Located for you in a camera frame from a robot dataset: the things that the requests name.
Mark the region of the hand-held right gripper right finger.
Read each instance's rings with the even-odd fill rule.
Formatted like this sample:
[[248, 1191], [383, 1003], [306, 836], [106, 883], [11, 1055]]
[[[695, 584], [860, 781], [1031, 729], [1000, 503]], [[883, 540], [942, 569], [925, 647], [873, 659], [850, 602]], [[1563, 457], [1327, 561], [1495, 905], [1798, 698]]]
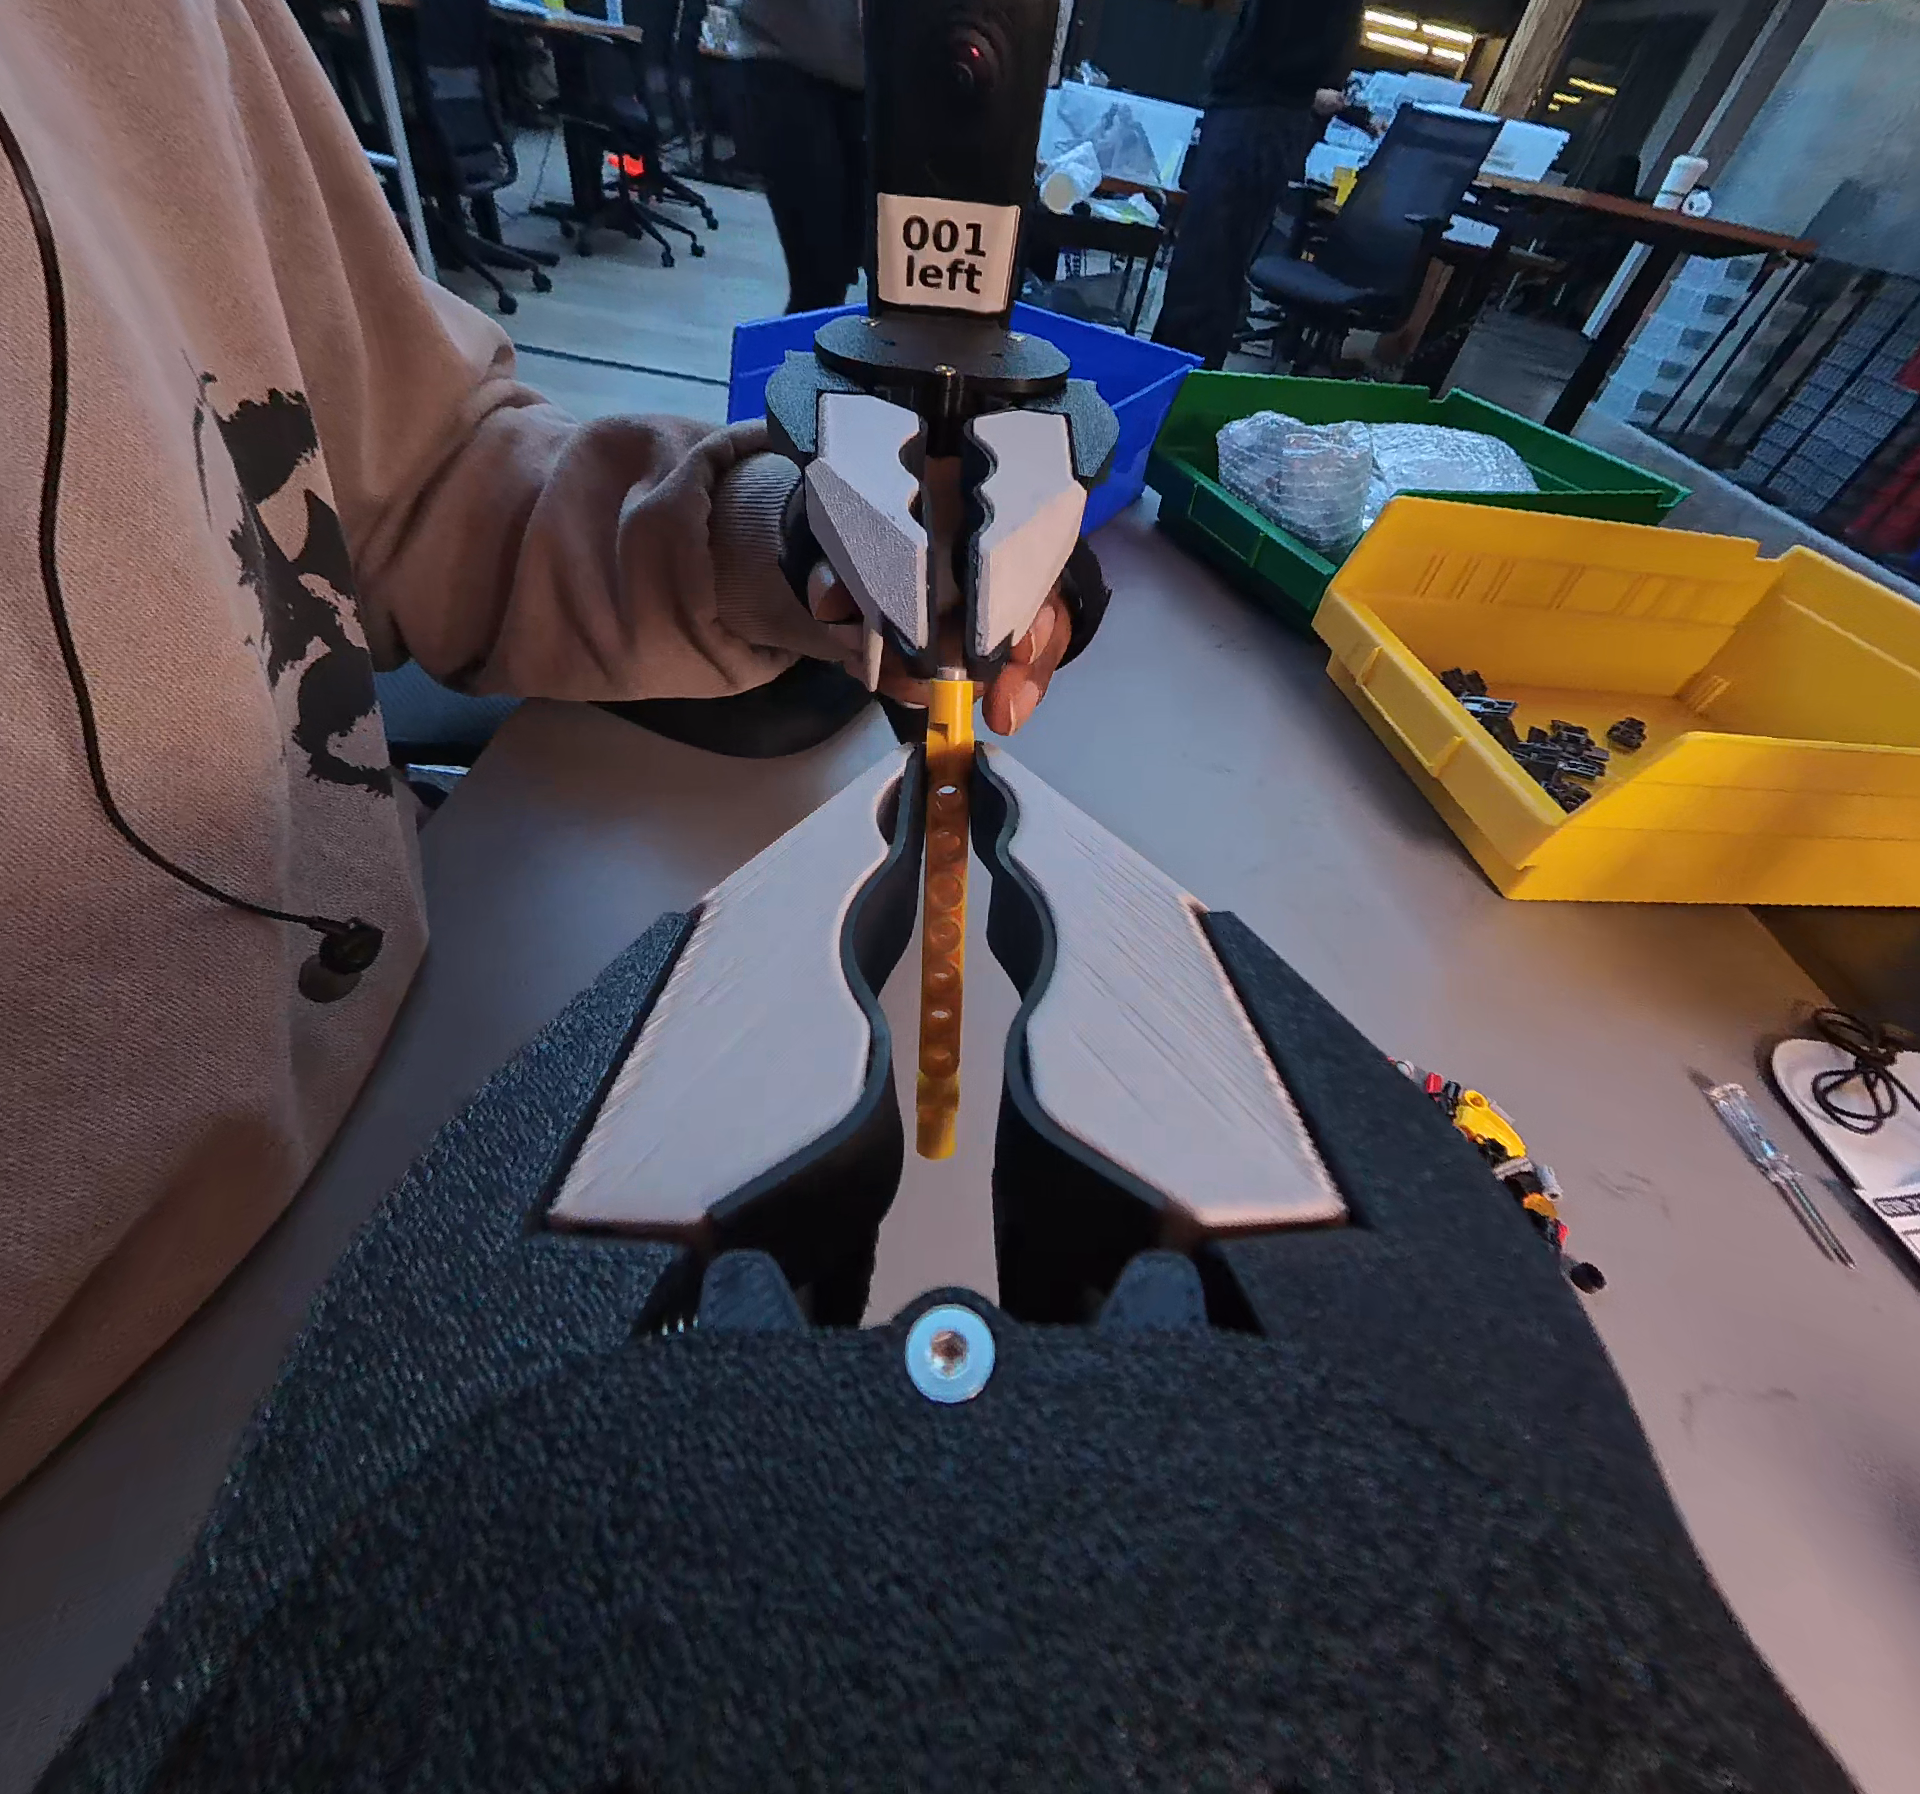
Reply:
[[1334, 1230], [1346, 1202], [1215, 945], [1209, 911], [1004, 750], [975, 758], [1002, 1049], [1002, 1310], [1095, 1318], [1145, 1253]]

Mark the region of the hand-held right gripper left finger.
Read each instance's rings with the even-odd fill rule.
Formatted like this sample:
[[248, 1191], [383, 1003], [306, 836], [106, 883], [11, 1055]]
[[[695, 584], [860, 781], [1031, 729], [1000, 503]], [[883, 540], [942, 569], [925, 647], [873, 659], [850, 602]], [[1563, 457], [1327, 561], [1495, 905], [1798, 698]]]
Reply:
[[545, 1207], [548, 1230], [761, 1251], [859, 1326], [904, 1165], [881, 996], [915, 934], [923, 755], [891, 750], [689, 917]]

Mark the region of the blue plastic bin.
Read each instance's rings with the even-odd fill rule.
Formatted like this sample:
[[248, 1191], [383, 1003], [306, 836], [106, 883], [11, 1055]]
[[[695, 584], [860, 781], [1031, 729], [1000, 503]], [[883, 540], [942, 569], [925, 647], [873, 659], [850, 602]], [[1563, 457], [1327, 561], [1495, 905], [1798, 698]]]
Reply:
[[[726, 418], [754, 419], [764, 411], [769, 377], [792, 352], [810, 352], [830, 317], [863, 317], [864, 305], [744, 320], [734, 329]], [[1073, 379], [1088, 381], [1117, 418], [1117, 440], [1107, 476], [1086, 498], [1082, 531], [1093, 534], [1127, 511], [1141, 494], [1147, 456], [1187, 375], [1196, 365], [1183, 350], [1129, 337], [1116, 327], [1016, 304], [1012, 327], [1056, 342]]]

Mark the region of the yellow perforated brick beam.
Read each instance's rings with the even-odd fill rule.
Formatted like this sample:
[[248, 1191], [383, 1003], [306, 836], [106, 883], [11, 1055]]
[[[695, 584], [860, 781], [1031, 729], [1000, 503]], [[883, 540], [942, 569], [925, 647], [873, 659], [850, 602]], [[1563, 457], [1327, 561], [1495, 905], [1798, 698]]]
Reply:
[[956, 1149], [972, 853], [975, 684], [957, 669], [928, 686], [925, 729], [925, 889], [916, 1151]]

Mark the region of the person's left forearm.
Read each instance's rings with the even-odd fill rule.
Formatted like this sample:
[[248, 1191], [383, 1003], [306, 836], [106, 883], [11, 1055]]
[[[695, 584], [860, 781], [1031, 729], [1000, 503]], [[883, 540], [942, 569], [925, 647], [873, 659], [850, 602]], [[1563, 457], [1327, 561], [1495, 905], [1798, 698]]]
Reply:
[[573, 419], [439, 289], [365, 331], [355, 385], [322, 421], [377, 671], [641, 703], [852, 663], [852, 627], [818, 622], [781, 567], [799, 473], [762, 421]]

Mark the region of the grey desk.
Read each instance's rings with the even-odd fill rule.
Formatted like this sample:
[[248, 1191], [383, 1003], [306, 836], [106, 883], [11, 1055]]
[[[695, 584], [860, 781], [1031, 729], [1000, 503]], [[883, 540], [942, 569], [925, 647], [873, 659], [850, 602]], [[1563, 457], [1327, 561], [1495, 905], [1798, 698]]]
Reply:
[[[1485, 1091], [1564, 1189], [1586, 1303], [1702, 1558], [1860, 1790], [1916, 1790], [1916, 1279], [1758, 1081], [1819, 992], [1731, 906], [1511, 901], [1324, 671], [1147, 511], [1014, 756], [1247, 920], [1390, 1055]], [[307, 1301], [472, 1091], [666, 911], [884, 741], [732, 763], [588, 707], [516, 714], [421, 837], [432, 943], [339, 1148], [231, 1282], [4, 1500], [4, 1790], [128, 1655]], [[1736, 1081], [1829, 1260], [1690, 1070]]]

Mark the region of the person's left hand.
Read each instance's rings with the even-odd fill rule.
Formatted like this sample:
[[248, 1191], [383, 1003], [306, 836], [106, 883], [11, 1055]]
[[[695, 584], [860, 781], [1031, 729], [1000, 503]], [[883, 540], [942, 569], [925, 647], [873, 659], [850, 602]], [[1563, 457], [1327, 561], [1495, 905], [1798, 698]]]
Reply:
[[[930, 682], [907, 671], [893, 649], [883, 649], [879, 674], [867, 677], [863, 616], [827, 558], [809, 569], [801, 601], [812, 622], [824, 629], [827, 647], [818, 649], [818, 656], [838, 656], [852, 677], [891, 711], [905, 738], [923, 736]], [[1010, 647], [1006, 661], [981, 689], [978, 711], [990, 734], [1012, 736], [1043, 703], [1048, 686], [1075, 653], [1079, 609], [1068, 572], [1048, 593], [1029, 629]]]

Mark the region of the clear plastic storage box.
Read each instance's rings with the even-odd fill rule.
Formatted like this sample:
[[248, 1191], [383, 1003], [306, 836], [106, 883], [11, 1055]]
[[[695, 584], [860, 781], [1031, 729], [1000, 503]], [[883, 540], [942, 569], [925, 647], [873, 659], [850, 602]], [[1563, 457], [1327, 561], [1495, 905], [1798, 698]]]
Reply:
[[1171, 188], [1201, 126], [1201, 108], [1066, 78], [1046, 94], [1038, 161], [1093, 148], [1101, 175]]

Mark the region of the crumpled clear plastic bag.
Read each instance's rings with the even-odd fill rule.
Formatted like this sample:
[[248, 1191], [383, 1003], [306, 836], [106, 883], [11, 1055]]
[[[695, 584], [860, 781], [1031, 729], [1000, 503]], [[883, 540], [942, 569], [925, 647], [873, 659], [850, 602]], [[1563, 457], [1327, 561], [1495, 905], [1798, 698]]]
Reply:
[[1363, 421], [1260, 411], [1215, 434], [1217, 479], [1271, 525], [1337, 561], [1378, 513], [1373, 434]]

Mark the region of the pile of small connector pins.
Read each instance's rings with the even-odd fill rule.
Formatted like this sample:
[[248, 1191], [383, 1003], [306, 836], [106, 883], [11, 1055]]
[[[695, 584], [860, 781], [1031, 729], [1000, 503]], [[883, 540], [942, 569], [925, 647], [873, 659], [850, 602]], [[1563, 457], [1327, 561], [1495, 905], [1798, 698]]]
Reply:
[[1603, 1291], [1602, 1268], [1568, 1253], [1568, 1228], [1559, 1207], [1563, 1197], [1559, 1180], [1547, 1163], [1529, 1154], [1511, 1118], [1475, 1086], [1402, 1057], [1395, 1057], [1393, 1066], [1412, 1081], [1475, 1149], [1491, 1178], [1522, 1209], [1528, 1224], [1553, 1251], [1573, 1291], [1588, 1297]]

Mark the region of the flat bubble wrap bag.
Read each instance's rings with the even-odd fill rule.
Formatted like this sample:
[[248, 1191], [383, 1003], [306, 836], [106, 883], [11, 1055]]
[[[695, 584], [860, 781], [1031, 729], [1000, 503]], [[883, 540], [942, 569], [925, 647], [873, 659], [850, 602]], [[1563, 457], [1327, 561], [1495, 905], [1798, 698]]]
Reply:
[[1401, 494], [1460, 497], [1533, 493], [1522, 456], [1493, 434], [1431, 421], [1371, 421], [1371, 500]]

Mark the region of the heap of black brick parts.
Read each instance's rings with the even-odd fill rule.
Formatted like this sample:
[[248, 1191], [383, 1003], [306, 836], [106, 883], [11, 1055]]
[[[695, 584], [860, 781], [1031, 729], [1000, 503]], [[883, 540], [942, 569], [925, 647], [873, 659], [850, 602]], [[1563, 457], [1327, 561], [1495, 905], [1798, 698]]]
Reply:
[[1647, 723], [1625, 714], [1595, 736], [1588, 725], [1553, 718], [1545, 725], [1518, 725], [1518, 703], [1495, 697], [1470, 669], [1443, 669], [1439, 684], [1504, 755], [1563, 812], [1579, 811], [1609, 780], [1612, 755], [1643, 750]]

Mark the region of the white metal pole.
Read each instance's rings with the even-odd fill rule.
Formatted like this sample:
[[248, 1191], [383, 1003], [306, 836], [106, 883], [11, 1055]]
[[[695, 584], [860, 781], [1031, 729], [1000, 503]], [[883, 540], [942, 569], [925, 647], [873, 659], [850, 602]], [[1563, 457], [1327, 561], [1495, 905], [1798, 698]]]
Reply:
[[428, 283], [439, 281], [439, 264], [430, 244], [426, 211], [420, 198], [420, 178], [416, 173], [416, 161], [412, 145], [406, 131], [406, 120], [401, 113], [401, 101], [396, 95], [396, 75], [392, 67], [392, 53], [388, 47], [386, 30], [383, 25], [381, 0], [355, 0], [363, 38], [370, 53], [372, 80], [377, 95], [377, 105], [383, 114], [383, 125], [386, 129], [386, 155], [392, 158], [392, 175], [396, 178], [398, 198], [406, 211], [406, 230], [412, 244], [414, 260], [420, 265], [421, 277]]

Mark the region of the yellow plastic parts bin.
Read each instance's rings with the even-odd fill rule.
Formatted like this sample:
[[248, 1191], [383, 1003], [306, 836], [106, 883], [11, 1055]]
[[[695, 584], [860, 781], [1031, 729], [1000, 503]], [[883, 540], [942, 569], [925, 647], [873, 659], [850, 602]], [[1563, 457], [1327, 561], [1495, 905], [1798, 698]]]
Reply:
[[[1314, 627], [1334, 686], [1508, 897], [1916, 906], [1917, 607], [1826, 554], [1385, 504]], [[1439, 684], [1643, 750], [1567, 814]]]

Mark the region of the clear-handled small screwdriver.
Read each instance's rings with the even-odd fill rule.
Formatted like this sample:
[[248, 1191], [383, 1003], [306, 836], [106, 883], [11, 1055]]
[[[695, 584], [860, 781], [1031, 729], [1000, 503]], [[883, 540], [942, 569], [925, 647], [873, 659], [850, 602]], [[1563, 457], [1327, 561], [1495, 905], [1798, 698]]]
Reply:
[[1810, 1233], [1814, 1246], [1829, 1260], [1836, 1261], [1836, 1266], [1853, 1269], [1857, 1266], [1853, 1253], [1819, 1209], [1808, 1184], [1787, 1154], [1769, 1134], [1747, 1089], [1736, 1081], [1714, 1081], [1709, 1074], [1693, 1069], [1690, 1070], [1690, 1079], [1693, 1086], [1702, 1091], [1725, 1130], [1740, 1146], [1743, 1157], [1747, 1157], [1762, 1173], [1766, 1183], [1787, 1202], [1798, 1222]]

